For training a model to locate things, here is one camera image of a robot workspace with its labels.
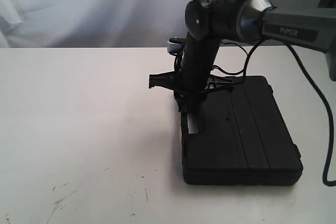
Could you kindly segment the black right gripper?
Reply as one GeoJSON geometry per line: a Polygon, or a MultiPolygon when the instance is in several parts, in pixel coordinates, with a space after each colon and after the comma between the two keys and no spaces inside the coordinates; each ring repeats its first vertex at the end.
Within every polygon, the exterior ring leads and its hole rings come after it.
{"type": "Polygon", "coordinates": [[[197,111],[209,93],[226,90],[231,92],[234,82],[230,78],[210,74],[206,81],[184,81],[175,71],[149,75],[149,88],[172,90],[179,111],[197,111]]]}

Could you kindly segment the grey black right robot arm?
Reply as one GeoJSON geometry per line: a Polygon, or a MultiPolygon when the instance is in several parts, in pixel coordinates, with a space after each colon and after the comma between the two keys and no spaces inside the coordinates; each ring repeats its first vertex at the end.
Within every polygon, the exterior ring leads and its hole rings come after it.
{"type": "Polygon", "coordinates": [[[152,74],[149,87],[163,87],[187,98],[230,89],[234,82],[211,75],[222,40],[254,46],[277,40],[325,54],[335,79],[335,9],[276,7],[269,0],[193,0],[185,10],[187,36],[173,39],[172,72],[152,74]]]}

